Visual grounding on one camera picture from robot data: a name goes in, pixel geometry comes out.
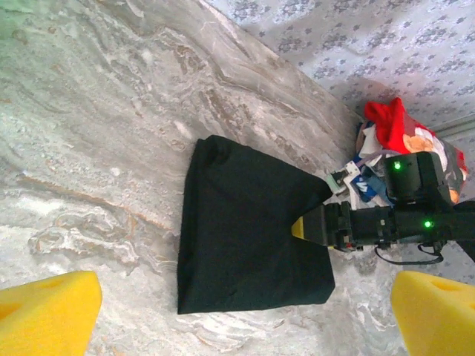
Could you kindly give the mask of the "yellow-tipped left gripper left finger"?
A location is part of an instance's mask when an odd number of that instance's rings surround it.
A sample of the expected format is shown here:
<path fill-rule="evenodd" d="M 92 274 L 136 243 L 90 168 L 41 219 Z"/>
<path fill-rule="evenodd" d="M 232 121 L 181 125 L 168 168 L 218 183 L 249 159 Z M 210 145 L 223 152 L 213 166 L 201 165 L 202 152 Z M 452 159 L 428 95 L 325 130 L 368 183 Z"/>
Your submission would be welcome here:
<path fill-rule="evenodd" d="M 2 355 L 84 355 L 102 304 L 93 271 L 1 290 Z"/>

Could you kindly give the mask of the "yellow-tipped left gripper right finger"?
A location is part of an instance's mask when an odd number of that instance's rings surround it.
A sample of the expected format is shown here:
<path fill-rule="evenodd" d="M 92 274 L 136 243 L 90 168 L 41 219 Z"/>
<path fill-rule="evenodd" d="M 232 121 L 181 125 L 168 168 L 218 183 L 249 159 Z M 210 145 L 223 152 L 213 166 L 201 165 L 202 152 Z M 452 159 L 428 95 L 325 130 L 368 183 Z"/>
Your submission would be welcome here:
<path fill-rule="evenodd" d="M 392 310 L 410 355 L 474 354 L 474 287 L 417 271 L 401 271 Z"/>

